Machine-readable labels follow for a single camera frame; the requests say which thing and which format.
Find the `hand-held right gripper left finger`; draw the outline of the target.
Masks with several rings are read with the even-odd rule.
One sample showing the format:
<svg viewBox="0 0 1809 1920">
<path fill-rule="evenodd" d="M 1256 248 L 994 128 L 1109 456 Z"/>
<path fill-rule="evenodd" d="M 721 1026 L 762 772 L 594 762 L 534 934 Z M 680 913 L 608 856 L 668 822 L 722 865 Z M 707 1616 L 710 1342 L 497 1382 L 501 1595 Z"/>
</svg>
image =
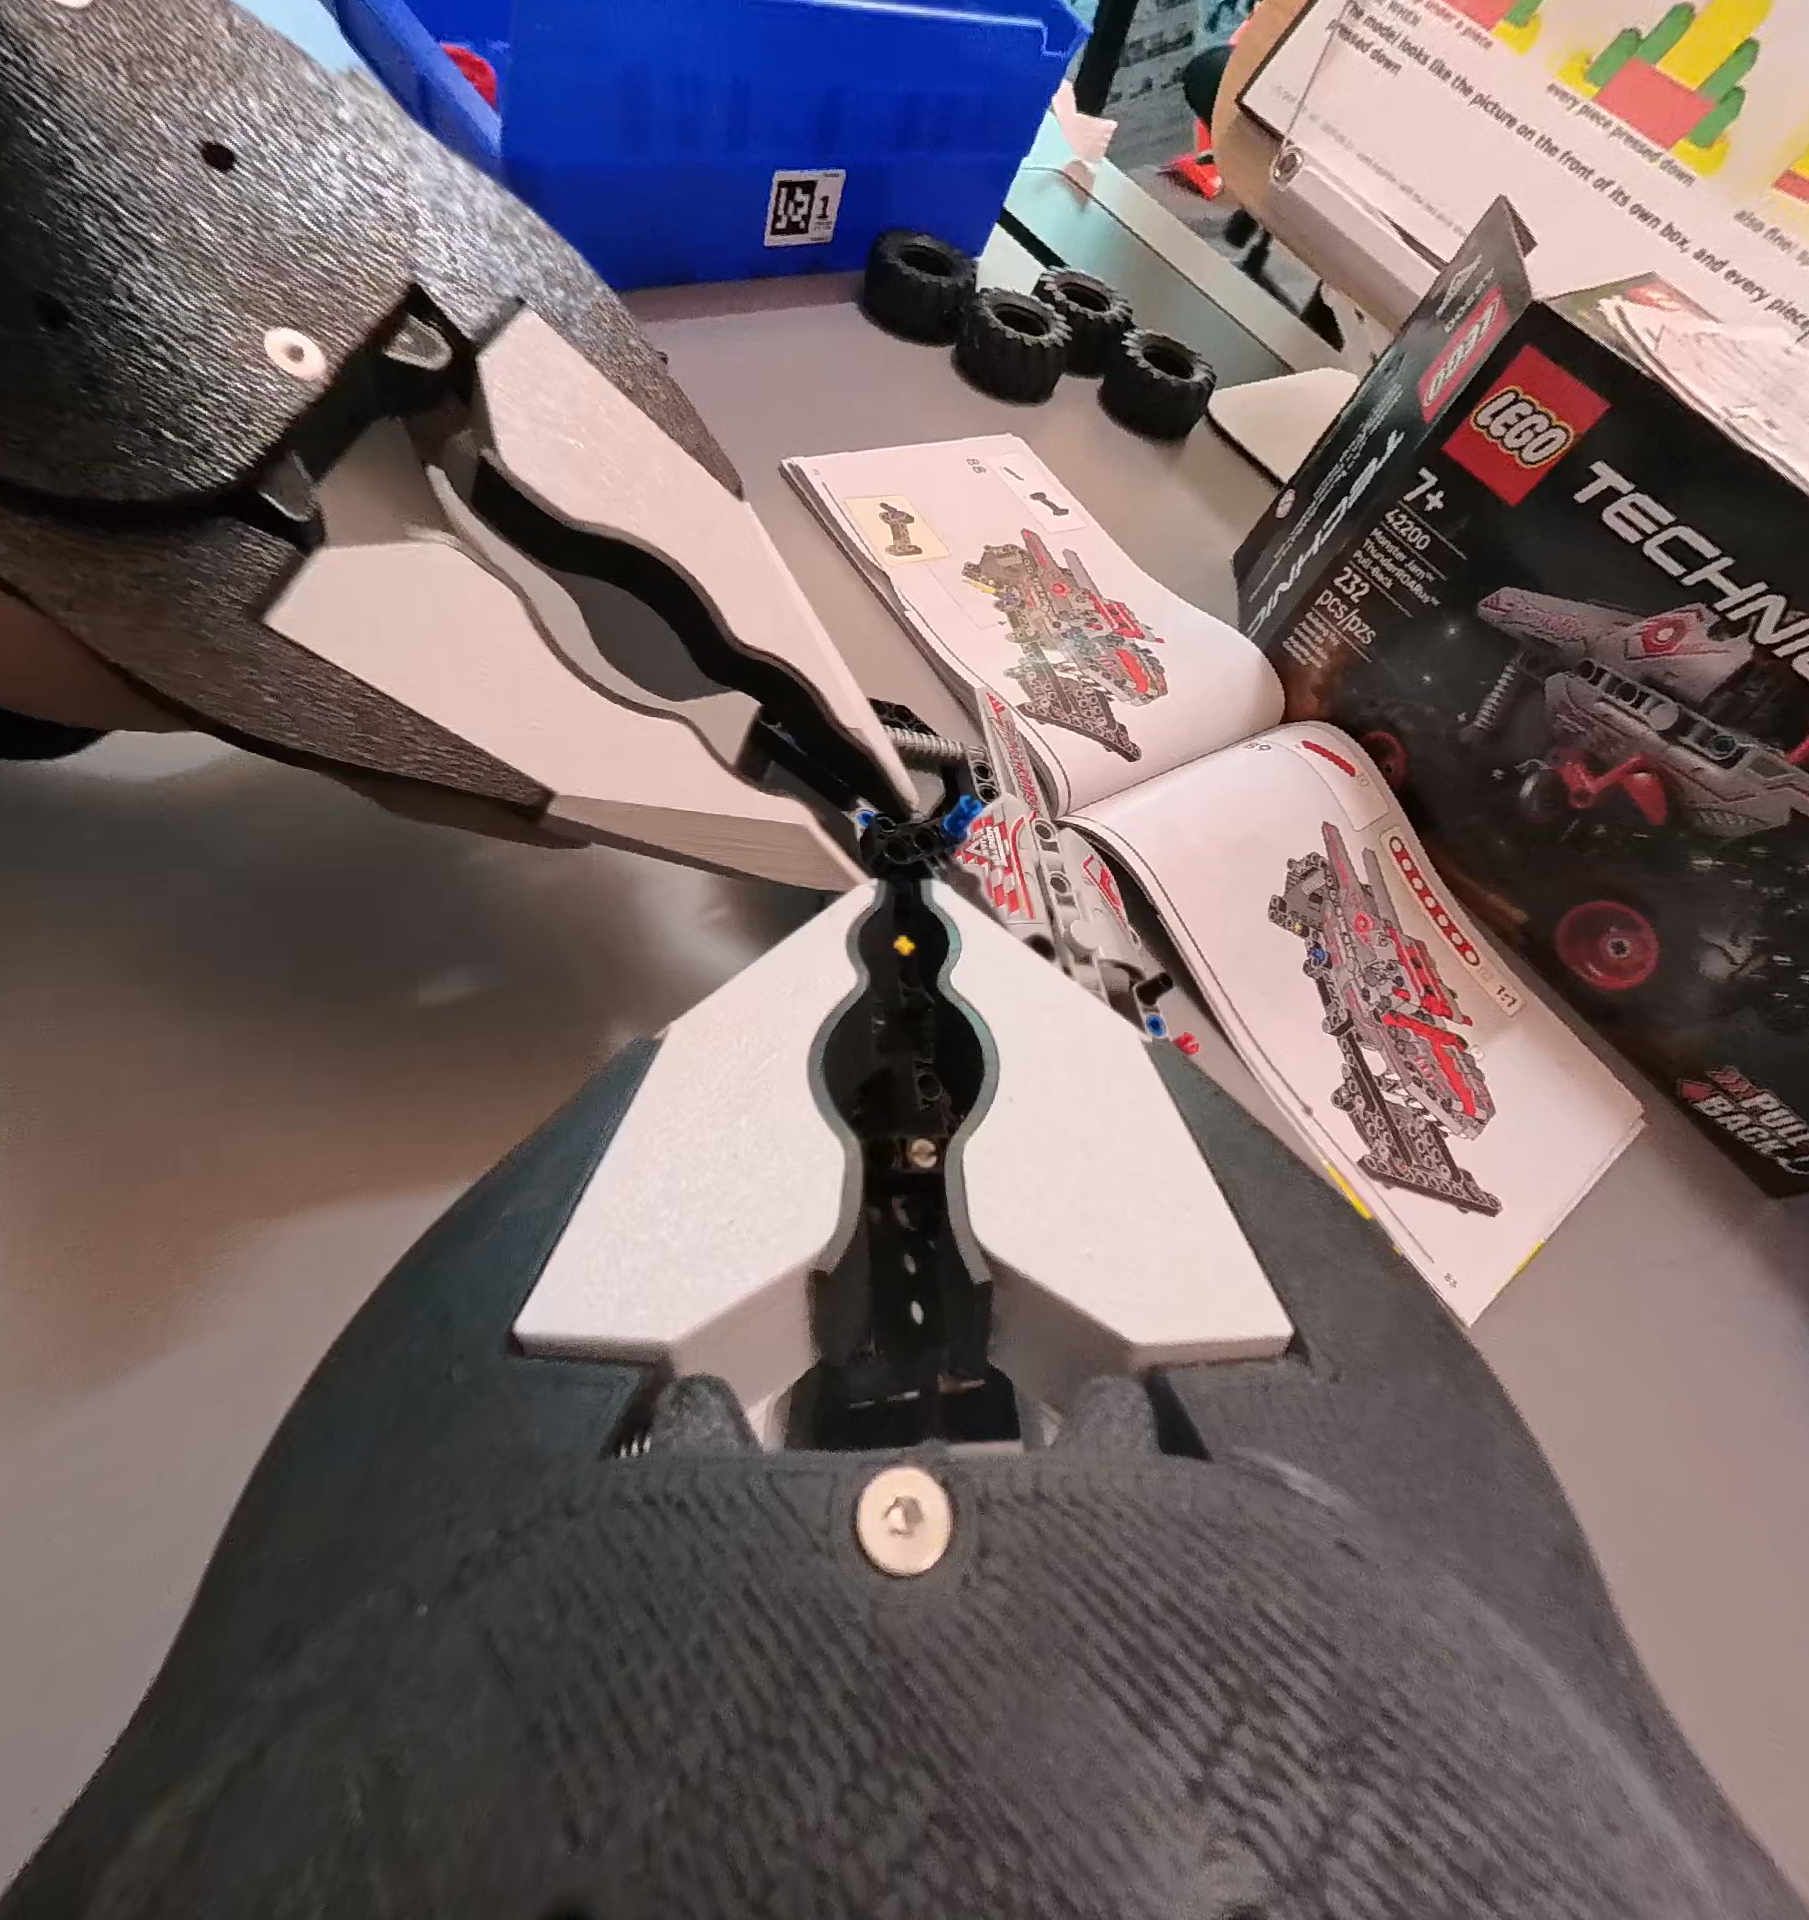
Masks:
<svg viewBox="0 0 1809 1920">
<path fill-rule="evenodd" d="M 656 1051 L 514 1321 L 535 1356 L 721 1377 L 764 1430 L 816 1361 L 810 1278 L 849 1243 L 856 1156 L 820 1098 L 866 987 L 865 883 L 755 958 Z"/>
</svg>

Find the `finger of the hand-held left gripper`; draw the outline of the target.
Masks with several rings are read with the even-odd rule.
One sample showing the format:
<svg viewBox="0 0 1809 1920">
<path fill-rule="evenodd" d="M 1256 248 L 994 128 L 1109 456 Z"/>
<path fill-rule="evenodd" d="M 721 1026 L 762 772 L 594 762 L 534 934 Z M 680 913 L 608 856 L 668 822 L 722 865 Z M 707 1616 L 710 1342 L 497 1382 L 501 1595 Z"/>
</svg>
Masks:
<svg viewBox="0 0 1809 1920">
<path fill-rule="evenodd" d="M 474 343 L 435 306 L 458 428 L 426 456 L 501 554 L 558 597 L 585 716 L 691 737 L 736 781 L 764 765 L 834 806 L 916 798 L 884 726 L 752 506 L 552 322 Z"/>
<path fill-rule="evenodd" d="M 457 544 L 322 545 L 264 622 L 532 779 L 563 836 L 783 886 L 865 882 L 809 806 L 742 779 L 681 716 L 574 671 L 521 594 Z"/>
</svg>

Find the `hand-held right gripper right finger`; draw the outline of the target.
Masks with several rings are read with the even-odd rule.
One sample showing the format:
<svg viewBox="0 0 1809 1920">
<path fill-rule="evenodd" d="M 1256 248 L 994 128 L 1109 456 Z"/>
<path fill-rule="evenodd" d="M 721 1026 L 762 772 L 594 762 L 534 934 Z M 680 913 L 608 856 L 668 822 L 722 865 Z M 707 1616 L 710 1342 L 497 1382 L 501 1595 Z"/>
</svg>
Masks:
<svg viewBox="0 0 1809 1920">
<path fill-rule="evenodd" d="M 1005 1380 L 979 1444 L 1041 1444 L 1089 1377 L 1285 1355 L 1291 1317 L 1148 1040 L 952 886 L 926 891 L 985 1062 L 948 1164 Z"/>
</svg>

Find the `grey red brick truck model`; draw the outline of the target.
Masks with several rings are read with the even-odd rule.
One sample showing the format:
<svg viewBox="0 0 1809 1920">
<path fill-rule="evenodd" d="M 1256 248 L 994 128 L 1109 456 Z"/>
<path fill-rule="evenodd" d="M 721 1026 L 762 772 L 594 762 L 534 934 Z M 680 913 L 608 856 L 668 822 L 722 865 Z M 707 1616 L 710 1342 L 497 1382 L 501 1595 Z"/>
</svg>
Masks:
<svg viewBox="0 0 1809 1920">
<path fill-rule="evenodd" d="M 933 878 L 961 883 L 1066 980 L 1165 1038 L 1170 986 L 1146 958 L 1105 861 L 1052 813 L 1010 707 L 979 690 L 981 741 L 940 735 L 914 708 L 872 711 L 912 772 L 935 779 L 908 816 L 968 792 L 988 805 L 964 849 L 938 870 L 877 880 L 855 934 L 865 992 L 820 1045 L 820 1093 L 856 1150 L 849 1243 L 810 1279 L 816 1361 L 791 1386 L 785 1438 L 801 1450 L 876 1453 L 979 1444 L 992 1388 L 989 1281 L 952 1218 L 955 1137 L 985 1075 L 979 1036 L 945 998 L 948 931 L 927 903 Z"/>
</svg>

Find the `small black brick connector piece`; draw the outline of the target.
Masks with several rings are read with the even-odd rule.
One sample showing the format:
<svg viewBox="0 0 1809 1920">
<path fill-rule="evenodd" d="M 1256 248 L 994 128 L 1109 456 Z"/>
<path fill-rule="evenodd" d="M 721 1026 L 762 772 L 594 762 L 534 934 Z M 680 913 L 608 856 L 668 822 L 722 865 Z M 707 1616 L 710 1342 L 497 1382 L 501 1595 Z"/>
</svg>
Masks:
<svg viewBox="0 0 1809 1920">
<path fill-rule="evenodd" d="M 952 861 L 981 822 L 988 805 L 975 794 L 961 794 L 942 813 L 892 816 L 872 806 L 856 806 L 856 854 L 862 870 L 877 880 L 922 875 Z"/>
</svg>

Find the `black rubber toy tyre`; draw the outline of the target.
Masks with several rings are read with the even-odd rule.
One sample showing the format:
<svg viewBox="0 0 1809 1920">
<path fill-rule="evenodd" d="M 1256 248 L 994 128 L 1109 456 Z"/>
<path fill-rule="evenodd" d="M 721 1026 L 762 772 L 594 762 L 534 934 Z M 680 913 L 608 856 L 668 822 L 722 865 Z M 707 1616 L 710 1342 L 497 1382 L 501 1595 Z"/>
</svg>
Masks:
<svg viewBox="0 0 1809 1920">
<path fill-rule="evenodd" d="M 1055 396 L 1070 353 L 1070 328 L 1043 299 L 1005 288 L 977 288 L 952 351 L 955 368 L 981 394 L 1012 405 Z"/>
<path fill-rule="evenodd" d="M 1131 433 L 1170 444 L 1205 418 L 1214 377 L 1196 348 L 1156 330 L 1131 328 L 1109 351 L 1099 401 L 1109 418 Z"/>
<path fill-rule="evenodd" d="M 879 330 L 927 345 L 952 345 L 972 299 L 968 251 L 922 230 L 888 226 L 866 251 L 861 308 Z"/>
<path fill-rule="evenodd" d="M 1131 303 L 1099 275 L 1052 266 L 1035 277 L 1033 297 L 1065 324 L 1065 371 L 1105 377 L 1134 328 Z"/>
</svg>

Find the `blue plastic bin square tag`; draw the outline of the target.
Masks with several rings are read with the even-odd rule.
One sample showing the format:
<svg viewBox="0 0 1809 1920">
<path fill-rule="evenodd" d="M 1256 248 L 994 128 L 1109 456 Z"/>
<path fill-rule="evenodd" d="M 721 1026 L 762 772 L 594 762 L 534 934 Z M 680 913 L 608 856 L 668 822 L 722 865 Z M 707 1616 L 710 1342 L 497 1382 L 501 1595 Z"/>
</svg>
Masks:
<svg viewBox="0 0 1809 1920">
<path fill-rule="evenodd" d="M 1083 43 L 1069 4 L 514 4 L 504 180 L 616 290 L 981 251 Z"/>
</svg>

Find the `open instruction booklet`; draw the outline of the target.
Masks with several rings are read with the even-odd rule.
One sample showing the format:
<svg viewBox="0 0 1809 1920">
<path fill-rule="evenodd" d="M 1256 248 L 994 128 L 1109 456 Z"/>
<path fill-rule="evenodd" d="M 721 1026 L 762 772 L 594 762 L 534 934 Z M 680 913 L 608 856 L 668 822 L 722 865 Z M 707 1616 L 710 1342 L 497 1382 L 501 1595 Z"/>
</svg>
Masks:
<svg viewBox="0 0 1809 1920">
<path fill-rule="evenodd" d="M 1263 653 L 1018 437 L 782 472 L 977 727 L 979 690 L 1010 707 L 1128 922 L 1136 899 L 1308 1154 L 1474 1326 L 1641 1110 L 1466 918 L 1380 751 L 1285 721 Z"/>
</svg>

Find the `black toy set box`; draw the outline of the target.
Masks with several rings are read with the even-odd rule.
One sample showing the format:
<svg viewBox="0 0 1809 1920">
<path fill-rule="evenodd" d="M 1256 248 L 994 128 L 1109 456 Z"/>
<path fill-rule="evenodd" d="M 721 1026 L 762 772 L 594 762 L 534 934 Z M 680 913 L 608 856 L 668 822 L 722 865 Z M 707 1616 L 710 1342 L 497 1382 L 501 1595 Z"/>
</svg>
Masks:
<svg viewBox="0 0 1809 1920">
<path fill-rule="evenodd" d="M 1754 1183 L 1809 1193 L 1809 491 L 1539 297 L 1507 199 L 1233 556 L 1293 718 L 1355 735 L 1468 915 Z"/>
</svg>

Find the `printed instruction sign board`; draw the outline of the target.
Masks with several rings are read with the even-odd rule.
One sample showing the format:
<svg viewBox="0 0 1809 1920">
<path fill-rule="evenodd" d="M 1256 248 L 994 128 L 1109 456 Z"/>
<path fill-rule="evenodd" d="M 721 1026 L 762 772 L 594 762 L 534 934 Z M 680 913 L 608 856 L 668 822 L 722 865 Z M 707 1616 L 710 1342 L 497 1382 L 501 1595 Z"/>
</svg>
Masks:
<svg viewBox="0 0 1809 1920">
<path fill-rule="evenodd" d="M 1265 4 L 1237 49 L 1241 114 L 1422 251 L 1502 197 L 1539 291 L 1809 343 L 1809 1 Z"/>
</svg>

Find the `white sticker sheet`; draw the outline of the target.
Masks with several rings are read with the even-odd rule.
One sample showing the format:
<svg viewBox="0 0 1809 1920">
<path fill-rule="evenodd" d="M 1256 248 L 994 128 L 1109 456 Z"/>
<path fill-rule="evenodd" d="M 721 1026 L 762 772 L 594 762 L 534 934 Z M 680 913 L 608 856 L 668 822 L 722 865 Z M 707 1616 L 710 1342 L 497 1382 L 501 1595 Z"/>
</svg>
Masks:
<svg viewBox="0 0 1809 1920">
<path fill-rule="evenodd" d="M 1659 282 L 1594 303 L 1636 358 L 1754 451 L 1809 468 L 1809 351 L 1768 328 L 1715 322 Z"/>
</svg>

